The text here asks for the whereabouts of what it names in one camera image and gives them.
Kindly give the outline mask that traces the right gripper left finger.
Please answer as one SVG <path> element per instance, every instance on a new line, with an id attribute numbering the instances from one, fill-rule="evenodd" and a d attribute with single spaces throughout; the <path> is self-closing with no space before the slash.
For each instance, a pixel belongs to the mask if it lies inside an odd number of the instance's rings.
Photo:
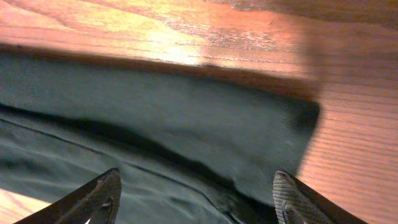
<path id="1" fill-rule="evenodd" d="M 121 176 L 112 168 L 15 224 L 114 224 L 120 199 Z"/>

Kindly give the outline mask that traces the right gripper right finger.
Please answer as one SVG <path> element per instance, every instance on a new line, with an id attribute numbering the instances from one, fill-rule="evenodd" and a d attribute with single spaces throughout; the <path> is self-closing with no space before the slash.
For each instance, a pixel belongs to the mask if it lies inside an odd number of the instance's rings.
<path id="1" fill-rule="evenodd" d="M 366 224 L 281 170 L 275 173 L 272 195 L 279 224 Z"/>

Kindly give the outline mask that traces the black t-shirt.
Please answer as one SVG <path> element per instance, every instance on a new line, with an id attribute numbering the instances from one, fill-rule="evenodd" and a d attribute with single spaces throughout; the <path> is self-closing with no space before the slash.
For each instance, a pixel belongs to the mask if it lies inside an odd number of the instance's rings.
<path id="1" fill-rule="evenodd" d="M 1 54 L 1 187 L 54 202 L 111 168 L 118 223 L 276 223 L 317 103 L 187 75 Z"/>

